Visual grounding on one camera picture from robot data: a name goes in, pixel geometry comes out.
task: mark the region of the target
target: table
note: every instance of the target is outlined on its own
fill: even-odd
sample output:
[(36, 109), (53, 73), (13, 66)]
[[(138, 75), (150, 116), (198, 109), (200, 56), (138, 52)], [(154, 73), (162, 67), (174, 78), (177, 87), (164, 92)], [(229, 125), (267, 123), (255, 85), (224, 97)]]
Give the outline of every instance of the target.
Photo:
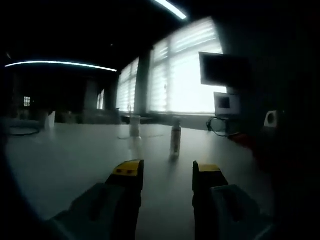
[[(130, 124), (130, 118), (131, 116), (130, 115), (122, 115), (120, 116), (121, 118), (121, 121), (125, 124)], [(142, 124), (148, 124), (148, 121), (151, 121), (152, 120), (152, 117), (140, 117), (140, 122)]]
[[(271, 180), (262, 173), (249, 149), (213, 132), (182, 129), (180, 157), (169, 160), (171, 127), (141, 125), (144, 186), (136, 227), (141, 239), (194, 239), (192, 166), (197, 160), (217, 164), (230, 184), (237, 184), (273, 211)], [(113, 168), (129, 160), (128, 125), (56, 123), (51, 131), (11, 137), (7, 155), (21, 192), (34, 210), (49, 219)]]

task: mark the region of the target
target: computer monitor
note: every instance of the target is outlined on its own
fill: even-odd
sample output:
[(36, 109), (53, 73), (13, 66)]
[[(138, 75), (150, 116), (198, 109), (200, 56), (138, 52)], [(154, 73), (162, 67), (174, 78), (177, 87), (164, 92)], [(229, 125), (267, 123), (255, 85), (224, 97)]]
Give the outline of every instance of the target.
[(235, 90), (253, 88), (248, 59), (227, 54), (199, 52), (201, 84), (223, 86)]
[(236, 118), (240, 115), (240, 97), (237, 94), (214, 93), (215, 116)]

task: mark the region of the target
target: bottle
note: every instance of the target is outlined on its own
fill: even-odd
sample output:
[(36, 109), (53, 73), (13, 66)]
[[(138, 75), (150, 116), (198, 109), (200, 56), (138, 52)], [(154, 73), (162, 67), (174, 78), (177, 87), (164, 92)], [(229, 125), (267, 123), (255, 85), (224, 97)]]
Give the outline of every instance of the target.
[(140, 137), (140, 116), (130, 118), (129, 153), (130, 160), (143, 160), (142, 138)]
[(178, 157), (180, 155), (180, 143), (181, 143), (181, 127), (180, 118), (175, 117), (173, 120), (173, 126), (171, 130), (171, 157)]

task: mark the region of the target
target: ceiling light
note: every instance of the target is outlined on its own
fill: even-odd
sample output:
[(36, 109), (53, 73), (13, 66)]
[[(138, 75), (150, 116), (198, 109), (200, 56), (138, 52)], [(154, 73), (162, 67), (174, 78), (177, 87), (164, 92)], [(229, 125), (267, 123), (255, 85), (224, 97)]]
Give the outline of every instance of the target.
[(164, 6), (166, 9), (168, 9), (169, 11), (171, 11), (172, 13), (174, 13), (175, 15), (177, 15), (179, 18), (181, 18), (182, 20), (186, 19), (187, 16), (184, 15), (178, 8), (176, 8), (175, 6), (173, 6), (171, 3), (169, 3), (166, 0), (154, 0), (155, 2), (161, 4), (162, 6)]
[(22, 62), (16, 62), (16, 63), (6, 65), (5, 67), (7, 68), (15, 65), (20, 65), (20, 64), (65, 64), (65, 65), (81, 66), (81, 67), (87, 67), (87, 68), (93, 68), (93, 69), (102, 69), (102, 70), (107, 70), (112, 72), (117, 71), (112, 68), (82, 64), (82, 63), (67, 62), (67, 61), (22, 61)]

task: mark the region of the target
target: window blind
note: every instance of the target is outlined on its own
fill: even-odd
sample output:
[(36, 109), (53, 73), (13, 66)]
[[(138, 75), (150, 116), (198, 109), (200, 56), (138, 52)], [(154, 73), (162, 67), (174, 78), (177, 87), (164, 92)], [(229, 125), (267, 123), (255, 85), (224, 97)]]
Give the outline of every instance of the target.
[(131, 113), (135, 109), (136, 81), (139, 58), (125, 67), (119, 76), (116, 107), (121, 112)]
[(103, 110), (105, 102), (105, 90), (103, 89), (101, 93), (98, 95), (98, 101), (96, 103), (96, 109)]
[(148, 79), (148, 111), (212, 114), (214, 92), (221, 86), (201, 85), (199, 52), (222, 54), (211, 18), (197, 21), (154, 46)]

